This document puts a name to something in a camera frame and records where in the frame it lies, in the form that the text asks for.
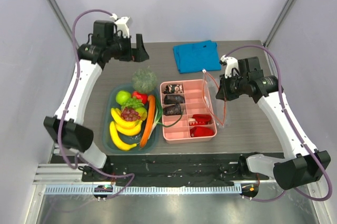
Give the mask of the clear zip top bag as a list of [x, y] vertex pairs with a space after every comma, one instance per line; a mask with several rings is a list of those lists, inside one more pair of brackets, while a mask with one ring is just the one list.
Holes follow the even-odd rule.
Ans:
[[216, 99], [216, 94], [220, 88], [220, 80], [214, 78], [206, 69], [202, 69], [202, 98], [203, 102], [214, 119], [218, 129], [224, 130], [228, 125], [226, 118], [226, 101]]

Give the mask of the green netted melon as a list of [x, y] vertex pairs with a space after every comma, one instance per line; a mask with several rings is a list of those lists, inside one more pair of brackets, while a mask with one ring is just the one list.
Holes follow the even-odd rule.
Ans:
[[151, 93], [157, 86], [156, 73], [149, 68], [136, 70], [132, 76], [132, 86], [139, 93]]

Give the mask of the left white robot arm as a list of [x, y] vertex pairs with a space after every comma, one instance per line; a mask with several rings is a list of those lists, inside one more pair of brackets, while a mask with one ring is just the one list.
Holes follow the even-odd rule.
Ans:
[[43, 122], [60, 152], [79, 152], [95, 166], [93, 173], [100, 181], [111, 178], [112, 168], [106, 165], [107, 155], [93, 141], [93, 131], [83, 125], [85, 109], [97, 79], [112, 58], [123, 62], [149, 59], [142, 34], [136, 35], [136, 46], [132, 47], [130, 24], [130, 17], [94, 22], [88, 42], [75, 48], [74, 74], [61, 105], [54, 116], [45, 117]]

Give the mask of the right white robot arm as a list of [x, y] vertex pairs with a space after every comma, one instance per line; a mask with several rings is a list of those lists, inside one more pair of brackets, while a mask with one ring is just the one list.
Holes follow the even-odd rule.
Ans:
[[294, 117], [276, 76], [265, 76], [257, 57], [237, 60], [222, 56], [225, 72], [220, 76], [216, 98], [230, 101], [248, 95], [265, 113], [283, 150], [283, 158], [250, 154], [241, 159], [238, 173], [250, 179], [256, 173], [274, 178], [284, 190], [320, 180], [331, 161], [329, 153], [319, 151]]

